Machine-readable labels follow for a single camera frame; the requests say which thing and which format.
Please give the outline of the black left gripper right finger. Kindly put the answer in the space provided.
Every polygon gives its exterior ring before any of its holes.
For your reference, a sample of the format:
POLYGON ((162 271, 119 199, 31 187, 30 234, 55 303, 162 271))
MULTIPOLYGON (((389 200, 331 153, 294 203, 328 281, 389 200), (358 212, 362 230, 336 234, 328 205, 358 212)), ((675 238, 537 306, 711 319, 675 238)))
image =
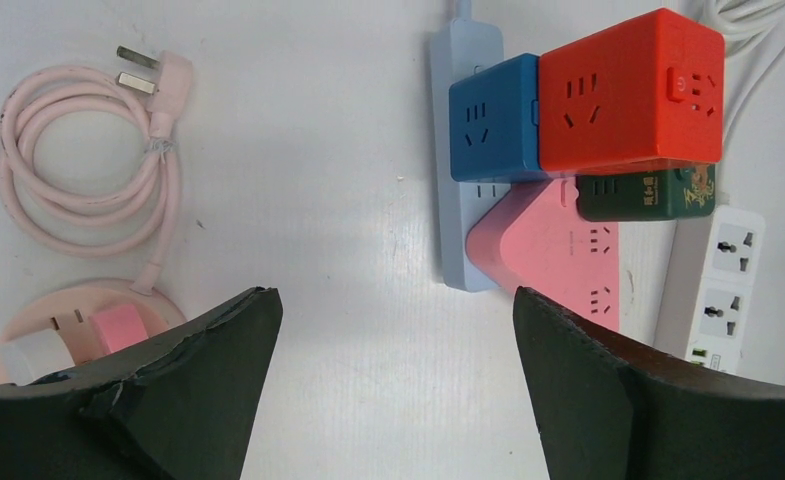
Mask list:
POLYGON ((553 479, 785 479, 785 386, 609 330, 530 288, 513 322, 553 479))

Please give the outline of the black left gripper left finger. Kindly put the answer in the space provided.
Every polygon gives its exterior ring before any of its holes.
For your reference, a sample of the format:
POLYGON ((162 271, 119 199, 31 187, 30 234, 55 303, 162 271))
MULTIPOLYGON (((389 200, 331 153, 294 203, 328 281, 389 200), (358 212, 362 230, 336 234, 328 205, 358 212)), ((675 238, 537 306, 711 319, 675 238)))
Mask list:
POLYGON ((0 385, 0 479, 237 479, 283 307, 249 289, 149 340, 0 385))

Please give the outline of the white power strip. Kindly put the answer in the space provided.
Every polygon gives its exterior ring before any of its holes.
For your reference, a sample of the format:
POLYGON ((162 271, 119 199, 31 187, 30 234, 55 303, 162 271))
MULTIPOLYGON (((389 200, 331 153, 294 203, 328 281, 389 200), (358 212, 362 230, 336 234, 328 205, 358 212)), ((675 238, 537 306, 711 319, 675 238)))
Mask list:
POLYGON ((722 373, 737 372, 765 230, 760 214, 727 205, 677 222, 656 349, 722 373))

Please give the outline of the dark green cube socket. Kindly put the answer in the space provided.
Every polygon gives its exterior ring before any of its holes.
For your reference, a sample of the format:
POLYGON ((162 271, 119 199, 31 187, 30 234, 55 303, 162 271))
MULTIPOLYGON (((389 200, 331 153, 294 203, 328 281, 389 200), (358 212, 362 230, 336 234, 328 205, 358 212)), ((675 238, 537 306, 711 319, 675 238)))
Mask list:
POLYGON ((716 167, 576 178, 579 215, 591 222, 667 221, 710 215, 716 167))

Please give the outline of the blue cube socket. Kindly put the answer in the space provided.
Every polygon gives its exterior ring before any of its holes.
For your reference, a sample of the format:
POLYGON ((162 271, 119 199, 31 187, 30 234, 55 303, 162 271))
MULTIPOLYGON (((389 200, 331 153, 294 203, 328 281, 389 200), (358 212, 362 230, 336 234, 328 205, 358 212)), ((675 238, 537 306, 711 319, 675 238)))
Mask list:
POLYGON ((523 183, 539 162, 539 57, 524 53, 449 88, 450 170, 457 182, 523 183))

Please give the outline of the red cube socket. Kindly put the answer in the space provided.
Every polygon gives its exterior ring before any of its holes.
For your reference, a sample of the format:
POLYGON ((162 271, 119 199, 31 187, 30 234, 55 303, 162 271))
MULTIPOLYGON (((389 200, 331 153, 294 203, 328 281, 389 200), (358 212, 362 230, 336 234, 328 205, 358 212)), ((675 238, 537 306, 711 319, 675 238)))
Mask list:
POLYGON ((715 165, 723 150, 725 42, 669 9, 539 59, 539 164, 610 175, 715 165))

